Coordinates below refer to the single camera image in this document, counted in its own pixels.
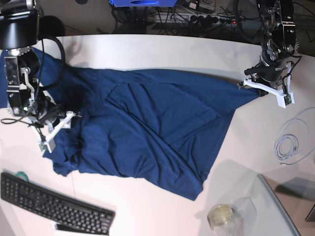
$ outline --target small green object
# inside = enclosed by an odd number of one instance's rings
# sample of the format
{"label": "small green object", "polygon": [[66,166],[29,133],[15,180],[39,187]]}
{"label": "small green object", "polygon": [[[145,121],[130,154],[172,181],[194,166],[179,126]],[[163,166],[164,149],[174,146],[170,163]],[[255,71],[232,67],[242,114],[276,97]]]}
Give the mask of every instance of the small green object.
{"label": "small green object", "polygon": [[28,176],[27,176],[24,172],[22,172],[22,171],[16,173],[15,177],[16,177],[16,178],[19,178],[19,179],[22,179],[22,180],[24,180],[25,182],[28,182],[28,181],[29,181]]}

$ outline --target blue box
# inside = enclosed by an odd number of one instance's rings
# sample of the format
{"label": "blue box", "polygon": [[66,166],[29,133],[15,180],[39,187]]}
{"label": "blue box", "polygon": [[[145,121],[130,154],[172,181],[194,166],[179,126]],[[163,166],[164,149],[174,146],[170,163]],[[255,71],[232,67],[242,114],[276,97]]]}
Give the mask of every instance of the blue box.
{"label": "blue box", "polygon": [[177,0],[110,0],[116,7],[121,6],[166,6],[173,7]]}

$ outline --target black device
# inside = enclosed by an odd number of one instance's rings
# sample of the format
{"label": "black device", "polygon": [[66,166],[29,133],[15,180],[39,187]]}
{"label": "black device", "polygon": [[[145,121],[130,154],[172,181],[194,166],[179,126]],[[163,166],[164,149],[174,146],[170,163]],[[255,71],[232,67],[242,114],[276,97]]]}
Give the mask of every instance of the black device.
{"label": "black device", "polygon": [[108,235],[113,211],[102,209],[1,173],[1,199],[32,213],[75,229],[77,232]]}

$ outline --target black cable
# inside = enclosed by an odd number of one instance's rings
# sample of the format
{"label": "black cable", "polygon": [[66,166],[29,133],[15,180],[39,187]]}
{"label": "black cable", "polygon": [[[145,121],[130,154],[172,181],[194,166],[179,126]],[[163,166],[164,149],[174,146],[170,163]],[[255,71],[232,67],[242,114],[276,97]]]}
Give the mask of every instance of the black cable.
{"label": "black cable", "polygon": [[254,35],[253,37],[248,36],[242,27],[242,20],[241,17],[239,15],[239,11],[238,11],[238,3],[240,0],[234,0],[233,1],[233,11],[234,11],[234,17],[235,17],[235,21],[236,21],[236,28],[238,29],[239,33],[241,34],[241,36],[248,42],[250,43],[256,43],[256,35]]}
{"label": "black cable", "polygon": [[211,32],[211,31],[214,31],[214,30],[217,30],[217,29],[219,29],[219,28],[221,28],[221,27],[224,27],[225,24],[226,24],[226,22],[224,22],[223,24],[220,24],[220,25],[218,25],[218,26],[215,26],[215,27],[213,27],[213,28],[211,28],[211,29],[205,31],[202,35],[203,35],[203,36],[207,36],[207,35],[206,35],[207,33]]}
{"label": "black cable", "polygon": [[[158,8],[157,8],[157,12],[158,12],[158,16],[159,16],[159,18],[160,18],[161,24],[162,24],[161,15],[160,15],[160,13],[159,13]],[[160,34],[160,33],[162,32],[162,30],[164,30],[164,32],[165,32],[167,35],[169,35],[168,32],[167,32],[167,30],[166,30],[166,28],[165,28],[165,27],[166,27],[167,20],[168,20],[169,12],[170,12],[170,7],[168,8],[168,11],[167,11],[165,23],[162,24],[162,28],[161,28],[161,30],[159,31],[159,33],[157,33],[157,34]]]}
{"label": "black cable", "polygon": [[171,19],[172,18],[174,19],[174,22],[175,22],[175,25],[176,25],[176,34],[175,35],[182,36],[183,35],[183,31],[181,30],[181,33],[179,34],[179,29],[187,29],[188,27],[185,26],[185,23],[184,23],[183,20],[178,19],[177,17],[175,17],[175,13],[176,13],[176,7],[173,7],[173,12],[172,12],[172,15],[171,15]]}
{"label": "black cable", "polygon": [[[117,21],[117,22],[119,22],[121,24],[127,24],[127,23],[130,22],[130,18],[128,16],[128,11],[126,10],[125,7],[114,7],[112,4],[109,4],[109,5],[110,5],[110,7],[112,9],[111,14],[114,17],[115,21]],[[120,12],[123,12],[125,14],[126,20],[119,19],[119,17],[122,18]]]}
{"label": "black cable", "polygon": [[2,124],[15,124],[17,122],[21,122],[21,123],[25,123],[25,124],[28,124],[28,125],[31,125],[31,126],[37,126],[38,124],[33,124],[33,123],[27,123],[27,122],[24,122],[22,121],[25,117],[27,117],[29,115],[29,113],[33,110],[34,108],[34,105],[37,101],[37,98],[38,98],[38,94],[39,94],[39,90],[40,90],[40,81],[41,81],[41,73],[43,71],[43,66],[44,66],[44,60],[45,60],[45,48],[44,48],[44,40],[42,39],[41,40],[41,45],[42,45],[42,48],[43,48],[43,54],[42,54],[42,58],[41,58],[41,65],[40,65],[40,70],[39,70],[39,75],[38,75],[38,82],[37,82],[37,90],[36,90],[36,94],[35,94],[35,98],[34,98],[34,103],[32,104],[32,106],[30,107],[30,109],[26,112],[25,115],[23,115],[21,118],[19,119],[12,119],[12,118],[5,118],[5,119],[1,119],[0,122]]}
{"label": "black cable", "polygon": [[[226,8],[224,8],[224,7],[222,7],[222,6],[220,6],[220,8],[221,8],[224,12],[218,13],[217,16],[225,17],[225,16],[222,15],[222,14],[229,13],[229,14],[232,14],[231,16],[228,16],[229,18],[234,18],[234,17],[235,17],[235,16],[234,16],[234,12],[232,12],[232,11],[230,11],[230,10],[228,10],[228,9],[226,9]],[[242,18],[244,19],[243,21],[255,21],[255,20],[260,19],[260,17],[256,17],[256,18],[248,18],[248,17],[245,17],[245,16],[242,15],[242,10],[239,10],[238,12],[239,12],[240,17],[242,17]]]}
{"label": "black cable", "polygon": [[309,34],[308,31],[306,31],[306,35],[307,35],[307,38],[309,39],[310,43],[313,43],[315,41],[315,38],[311,39],[310,34]]}
{"label": "black cable", "polygon": [[293,57],[293,58],[299,58],[299,59],[298,59],[297,62],[292,66],[290,72],[287,73],[287,74],[282,78],[283,81],[284,81],[284,79],[285,79],[286,77],[289,77],[289,76],[291,75],[291,73],[292,73],[292,71],[294,70],[294,68],[296,67],[296,65],[297,65],[297,64],[300,62],[300,60],[302,59],[302,56],[292,56],[292,57]]}
{"label": "black cable", "polygon": [[315,17],[315,16],[303,15],[303,14],[297,14],[297,13],[294,13],[294,16],[305,16],[305,17],[312,17],[312,18]]}
{"label": "black cable", "polygon": [[294,1],[293,1],[292,3],[303,7],[305,10],[307,10],[307,11],[310,12],[313,16],[315,16],[315,14],[314,14],[313,12],[311,12],[310,10],[308,10],[308,9],[307,9],[305,6],[303,6],[302,4],[297,3],[297,2],[294,2]]}
{"label": "black cable", "polygon": [[88,34],[88,33],[85,33],[84,31],[81,31],[81,30],[76,29],[76,28],[74,28],[74,27],[71,27],[71,26],[68,26],[68,25],[64,25],[64,26],[65,26],[66,28],[67,28],[67,27],[70,28],[70,29],[67,29],[68,31],[71,31],[71,30],[72,30],[72,32],[77,31],[77,32],[79,32],[79,33]]}
{"label": "black cable", "polygon": [[177,15],[179,15],[181,18],[183,18],[185,21],[187,21],[188,23],[190,23],[189,20],[187,20],[185,17],[183,17],[181,14],[179,14],[178,12],[175,12]]}
{"label": "black cable", "polygon": [[46,141],[46,137],[43,135],[43,133],[41,132],[41,129],[36,127],[36,131],[38,132],[39,136],[40,136],[40,139],[42,142],[45,142]]}
{"label": "black cable", "polygon": [[56,79],[56,81],[54,81],[54,82],[53,82],[52,84],[50,84],[50,85],[41,87],[41,89],[42,89],[43,91],[45,91],[45,90],[48,90],[48,89],[51,89],[51,88],[57,86],[57,85],[60,83],[60,81],[63,79],[63,75],[64,75],[64,71],[65,71],[65,52],[64,52],[64,48],[63,48],[62,43],[61,43],[56,37],[45,35],[45,36],[42,36],[42,37],[41,37],[41,40],[43,40],[43,39],[52,40],[52,41],[54,41],[54,42],[58,45],[59,50],[60,50],[60,53],[61,53],[61,61],[62,61],[62,65],[61,65],[61,69],[60,69],[60,72],[59,72],[59,76],[58,76],[58,78]]}
{"label": "black cable", "polygon": [[[226,16],[228,17],[228,19],[231,21],[231,18],[230,18],[230,16],[228,15],[228,12],[223,8],[223,7],[221,7],[222,8],[222,10],[226,13]],[[232,25],[232,21],[231,21],[231,28],[232,28],[232,30],[233,30],[233,32],[231,31],[231,33],[230,33],[230,39],[232,39],[232,34],[234,33],[235,34],[235,28],[234,28],[234,26]]]}

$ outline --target blue t-shirt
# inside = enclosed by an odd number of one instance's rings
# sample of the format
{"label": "blue t-shirt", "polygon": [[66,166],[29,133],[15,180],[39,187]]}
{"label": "blue t-shirt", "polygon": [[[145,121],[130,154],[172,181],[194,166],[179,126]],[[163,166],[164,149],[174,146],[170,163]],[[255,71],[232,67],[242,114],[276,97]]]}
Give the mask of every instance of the blue t-shirt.
{"label": "blue t-shirt", "polygon": [[[43,85],[56,80],[60,67],[45,55]],[[7,106],[3,70],[2,54],[0,107]],[[235,109],[257,98],[253,90],[196,73],[70,66],[49,93],[82,115],[57,134],[53,153],[44,153],[56,173],[145,178],[191,200],[202,191]]]}

